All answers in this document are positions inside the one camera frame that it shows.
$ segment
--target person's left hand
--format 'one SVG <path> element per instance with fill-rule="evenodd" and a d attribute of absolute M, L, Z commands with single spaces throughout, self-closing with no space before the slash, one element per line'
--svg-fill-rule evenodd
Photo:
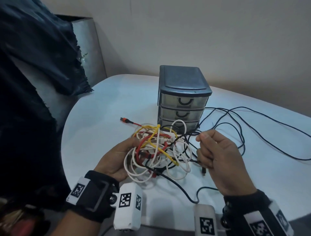
<path fill-rule="evenodd" d="M 109 175 L 121 182 L 128 176 L 124 169 L 124 158 L 128 151 L 139 145 L 139 140 L 135 137 L 130 137 L 123 142 L 114 146 L 107 152 L 95 167 L 95 171 Z"/>

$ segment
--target hand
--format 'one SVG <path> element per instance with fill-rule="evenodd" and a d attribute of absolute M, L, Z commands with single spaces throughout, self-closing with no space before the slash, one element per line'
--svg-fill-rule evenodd
<path fill-rule="evenodd" d="M 128 138 L 114 146 L 107 152 L 95 167 L 95 171 L 109 175 L 121 182 L 128 176 L 124 169 L 124 158 L 128 151 L 139 145 L 139 140 L 135 137 Z"/>
<path fill-rule="evenodd" d="M 216 130 L 208 130 L 196 137 L 200 142 L 197 159 L 208 169 L 216 187 L 224 196 L 242 196 L 255 193 L 238 147 Z"/>

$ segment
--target tangled cable bundle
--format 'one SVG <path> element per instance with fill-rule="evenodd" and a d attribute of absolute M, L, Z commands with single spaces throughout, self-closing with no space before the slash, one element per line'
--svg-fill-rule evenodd
<path fill-rule="evenodd" d="M 174 124 L 179 121 L 183 123 L 186 134 L 187 127 L 184 121 L 174 121 L 170 128 L 163 127 L 163 129 L 168 130 L 168 132 L 163 132 L 160 129 L 160 125 L 140 125 L 125 118 L 121 120 L 125 123 L 139 126 L 133 134 L 134 137 L 140 140 L 139 146 L 132 148 L 124 159 L 124 168 L 133 181 L 144 183 L 150 178 L 157 176 L 156 173 L 153 173 L 147 167 L 158 170 L 162 169 L 162 172 L 166 169 L 167 175 L 175 180 L 185 178 L 191 171 L 189 162 L 194 160 L 192 160 L 192 151 L 189 144 L 185 140 L 185 136 L 178 137 L 176 132 L 172 130 Z M 181 177 L 173 176 L 169 171 L 171 164 L 179 166 L 184 171 L 184 174 Z"/>

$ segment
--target transparent drawer front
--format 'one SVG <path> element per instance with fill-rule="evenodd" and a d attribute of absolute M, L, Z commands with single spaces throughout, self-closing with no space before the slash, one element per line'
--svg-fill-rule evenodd
<path fill-rule="evenodd" d="M 168 120 L 199 120 L 203 110 L 189 111 L 189 110 L 172 110 L 160 107 L 160 117 Z"/>
<path fill-rule="evenodd" d="M 159 120 L 159 124 L 161 126 L 166 126 L 166 125 L 171 125 L 172 123 L 174 122 L 174 120 L 163 120 L 163 119 L 160 119 Z M 195 130 L 198 123 L 199 123 L 199 120 L 198 121 L 192 121 L 192 122 L 185 122 L 186 123 L 186 127 L 187 127 L 187 132 L 188 131 L 191 131 L 191 130 Z M 172 129 L 175 130 L 178 134 L 183 134 L 184 131 L 185 131 L 185 128 L 184 128 L 184 125 L 183 123 L 181 122 L 176 122 L 174 124 L 174 126 L 178 127 L 179 129 L 173 127 Z"/>
<path fill-rule="evenodd" d="M 209 97 L 178 97 L 161 94 L 161 104 L 171 108 L 204 108 Z"/>

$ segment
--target white plastic device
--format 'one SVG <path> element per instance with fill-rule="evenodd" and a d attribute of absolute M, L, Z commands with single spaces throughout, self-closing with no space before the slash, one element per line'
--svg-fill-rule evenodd
<path fill-rule="evenodd" d="M 113 193 L 117 201 L 112 204 L 116 208 L 114 229 L 130 231 L 138 230 L 142 216 L 142 189 L 136 183 L 125 183 L 119 193 Z"/>
<path fill-rule="evenodd" d="M 196 204 L 194 211 L 194 231 L 196 236 L 218 235 L 215 209 L 211 205 Z"/>

